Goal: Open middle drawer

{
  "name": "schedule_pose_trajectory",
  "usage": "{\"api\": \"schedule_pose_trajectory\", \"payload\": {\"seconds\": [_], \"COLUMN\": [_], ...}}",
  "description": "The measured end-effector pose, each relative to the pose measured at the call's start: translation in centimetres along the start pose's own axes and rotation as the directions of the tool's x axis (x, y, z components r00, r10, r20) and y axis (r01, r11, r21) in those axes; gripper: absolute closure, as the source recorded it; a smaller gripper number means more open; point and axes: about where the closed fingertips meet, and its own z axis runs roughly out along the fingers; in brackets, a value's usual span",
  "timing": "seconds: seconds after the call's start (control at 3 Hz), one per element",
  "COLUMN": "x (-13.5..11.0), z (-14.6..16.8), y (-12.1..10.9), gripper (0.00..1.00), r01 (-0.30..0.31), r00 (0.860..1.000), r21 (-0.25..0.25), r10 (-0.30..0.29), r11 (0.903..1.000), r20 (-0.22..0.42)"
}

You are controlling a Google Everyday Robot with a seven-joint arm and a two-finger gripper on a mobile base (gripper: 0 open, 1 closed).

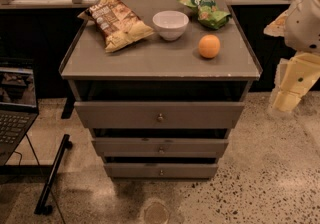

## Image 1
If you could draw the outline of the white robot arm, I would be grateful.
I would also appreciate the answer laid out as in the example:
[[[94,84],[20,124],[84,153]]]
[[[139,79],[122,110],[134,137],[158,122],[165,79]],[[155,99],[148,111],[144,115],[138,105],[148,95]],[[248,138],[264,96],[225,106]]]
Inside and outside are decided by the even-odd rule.
[[[320,78],[320,0],[293,0],[263,33],[296,51],[278,64],[271,97],[273,109],[291,112]]]

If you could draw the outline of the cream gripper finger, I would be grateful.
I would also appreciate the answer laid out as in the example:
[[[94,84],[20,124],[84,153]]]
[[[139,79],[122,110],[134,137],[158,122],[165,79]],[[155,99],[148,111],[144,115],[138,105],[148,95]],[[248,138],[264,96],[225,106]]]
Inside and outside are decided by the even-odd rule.
[[[291,92],[283,92],[275,88],[271,92],[270,104],[273,109],[281,112],[291,112],[300,103],[301,98]]]

